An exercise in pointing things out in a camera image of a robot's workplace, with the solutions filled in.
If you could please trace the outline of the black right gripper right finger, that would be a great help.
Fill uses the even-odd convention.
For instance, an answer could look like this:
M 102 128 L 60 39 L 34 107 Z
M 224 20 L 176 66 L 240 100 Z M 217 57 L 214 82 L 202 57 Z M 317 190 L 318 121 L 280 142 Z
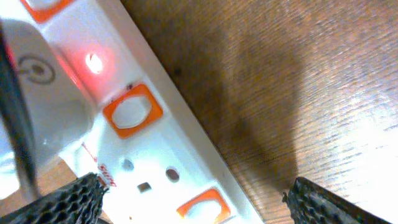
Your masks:
M 304 177 L 297 177 L 282 201 L 295 224 L 389 224 Z

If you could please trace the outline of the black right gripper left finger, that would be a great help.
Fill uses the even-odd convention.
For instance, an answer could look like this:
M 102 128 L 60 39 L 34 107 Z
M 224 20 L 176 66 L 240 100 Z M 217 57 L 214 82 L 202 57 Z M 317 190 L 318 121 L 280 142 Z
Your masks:
M 1 217 L 3 224 L 95 224 L 108 187 L 89 173 Z

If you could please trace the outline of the white power strip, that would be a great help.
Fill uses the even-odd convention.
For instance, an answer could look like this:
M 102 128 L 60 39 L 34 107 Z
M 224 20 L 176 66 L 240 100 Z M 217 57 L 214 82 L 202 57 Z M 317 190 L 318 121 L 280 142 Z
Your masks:
M 2 1 L 3 19 L 36 27 L 95 110 L 34 201 L 94 173 L 113 223 L 262 222 L 120 1 Z

